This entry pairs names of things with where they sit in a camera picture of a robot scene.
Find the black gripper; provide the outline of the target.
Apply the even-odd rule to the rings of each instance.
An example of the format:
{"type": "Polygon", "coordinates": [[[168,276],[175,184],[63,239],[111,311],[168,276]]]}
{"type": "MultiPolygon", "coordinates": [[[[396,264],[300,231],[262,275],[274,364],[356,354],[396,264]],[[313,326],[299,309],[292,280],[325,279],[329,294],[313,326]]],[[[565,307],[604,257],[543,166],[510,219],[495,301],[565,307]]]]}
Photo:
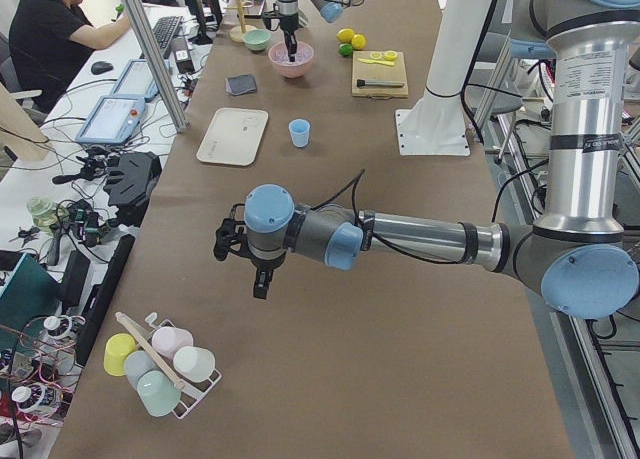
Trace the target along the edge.
{"type": "Polygon", "coordinates": [[[261,259],[250,250],[245,222],[235,219],[236,210],[240,206],[244,206],[244,203],[233,204],[228,216],[216,230],[213,256],[218,261],[225,261],[229,253],[249,259],[256,267],[253,297],[266,300],[274,271],[280,266],[280,258],[261,259]]]}
{"type": "Polygon", "coordinates": [[[285,39],[286,57],[288,62],[295,62],[297,54],[297,40],[295,33],[300,28],[301,12],[285,14],[278,9],[263,12],[261,19],[265,28],[275,31],[279,27],[285,39]]]}

